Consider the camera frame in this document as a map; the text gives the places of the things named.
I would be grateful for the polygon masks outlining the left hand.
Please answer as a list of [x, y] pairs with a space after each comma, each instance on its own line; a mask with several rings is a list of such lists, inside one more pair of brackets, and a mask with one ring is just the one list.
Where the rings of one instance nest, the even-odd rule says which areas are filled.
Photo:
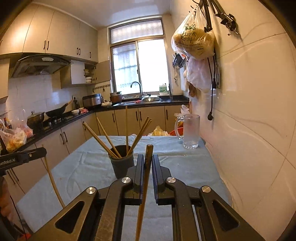
[[13, 203], [10, 198], [10, 192], [8, 189], [8, 184], [5, 178], [3, 178], [3, 183], [1, 186], [2, 194], [0, 198], [1, 214], [6, 217], [9, 221], [13, 220]]

